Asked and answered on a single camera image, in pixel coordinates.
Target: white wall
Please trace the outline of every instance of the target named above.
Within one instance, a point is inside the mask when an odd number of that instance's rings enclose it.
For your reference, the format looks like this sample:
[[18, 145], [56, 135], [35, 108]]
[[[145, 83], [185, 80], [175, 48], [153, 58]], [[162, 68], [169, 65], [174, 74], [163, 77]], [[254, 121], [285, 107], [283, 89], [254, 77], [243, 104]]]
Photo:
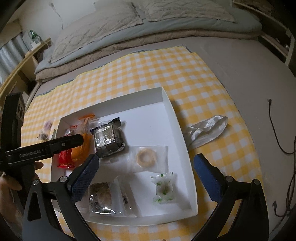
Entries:
[[95, 11], [96, 0], [26, 0], [11, 20], [19, 18], [23, 31], [34, 30], [45, 40], [55, 42], [62, 24], [58, 15], [49, 6], [52, 2], [63, 19], [64, 28], [75, 20]]

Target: tablecloth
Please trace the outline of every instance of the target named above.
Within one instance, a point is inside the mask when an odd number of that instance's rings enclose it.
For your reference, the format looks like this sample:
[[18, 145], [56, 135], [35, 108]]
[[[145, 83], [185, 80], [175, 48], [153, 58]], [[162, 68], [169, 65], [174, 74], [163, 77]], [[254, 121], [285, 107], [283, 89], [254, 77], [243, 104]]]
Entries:
[[[225, 115], [229, 119], [221, 136], [190, 151], [191, 160], [195, 154], [203, 153], [224, 175], [245, 182], [254, 178], [262, 180], [252, 138], [235, 104], [204, 61], [183, 46], [126, 55], [36, 97], [25, 114], [22, 146], [38, 142], [37, 136], [46, 120], [54, 118], [53, 131], [63, 116], [111, 98], [160, 86], [167, 92], [182, 130], [213, 115]], [[44, 167], [37, 174], [42, 182], [49, 182], [51, 159], [43, 162]], [[198, 198], [195, 217], [145, 227], [89, 225], [106, 241], [190, 240], [216, 206], [195, 172], [194, 177]], [[229, 229], [238, 205], [239, 201], [222, 234]], [[57, 215], [63, 230], [71, 235], [62, 215]]]

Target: textured blue pad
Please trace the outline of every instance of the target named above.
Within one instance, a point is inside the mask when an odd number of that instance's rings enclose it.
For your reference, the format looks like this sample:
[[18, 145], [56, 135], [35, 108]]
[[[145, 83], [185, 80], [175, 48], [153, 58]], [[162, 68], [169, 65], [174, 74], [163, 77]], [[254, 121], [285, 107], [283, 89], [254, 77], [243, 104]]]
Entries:
[[213, 167], [202, 154], [197, 154], [194, 157], [193, 166], [211, 200], [219, 203], [223, 196], [222, 185], [216, 175], [219, 170]]
[[93, 155], [91, 161], [87, 167], [82, 171], [79, 178], [72, 185], [72, 202], [78, 202], [82, 199], [85, 194], [89, 184], [91, 183], [93, 177], [95, 176], [97, 170], [99, 169], [99, 158], [97, 155]]

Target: curtain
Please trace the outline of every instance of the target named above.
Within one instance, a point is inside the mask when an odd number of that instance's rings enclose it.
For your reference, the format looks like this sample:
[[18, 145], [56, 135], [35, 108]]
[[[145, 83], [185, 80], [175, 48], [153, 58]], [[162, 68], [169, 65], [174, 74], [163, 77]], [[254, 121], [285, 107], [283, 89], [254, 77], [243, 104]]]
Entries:
[[0, 86], [27, 52], [28, 49], [22, 40], [21, 33], [2, 46], [0, 49]]

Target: cardboard tray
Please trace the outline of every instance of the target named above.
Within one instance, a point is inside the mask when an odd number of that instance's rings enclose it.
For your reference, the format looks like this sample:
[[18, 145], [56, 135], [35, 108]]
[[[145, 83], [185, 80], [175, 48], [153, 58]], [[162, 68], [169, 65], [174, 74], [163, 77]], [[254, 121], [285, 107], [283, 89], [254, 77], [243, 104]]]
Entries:
[[[172, 104], [163, 88], [152, 88], [123, 95], [96, 105], [87, 107], [61, 118], [57, 137], [65, 129], [78, 123], [78, 119], [93, 113], [95, 118], [103, 121], [120, 117], [122, 131], [127, 145], [130, 146], [168, 146], [169, 171], [176, 174], [174, 204], [155, 204], [155, 185], [150, 176], [152, 172], [128, 174], [126, 181], [130, 184], [127, 195], [137, 217], [117, 217], [88, 215], [88, 197], [76, 203], [86, 221], [118, 225], [145, 226], [177, 221], [197, 215], [197, 194], [195, 181], [185, 141]], [[90, 153], [95, 153], [94, 144]], [[68, 176], [70, 170], [58, 168], [58, 155], [52, 159], [51, 181], [61, 176]], [[125, 161], [101, 164], [92, 183], [111, 182], [118, 175], [126, 175]], [[53, 200], [55, 210], [60, 212], [58, 203]]]

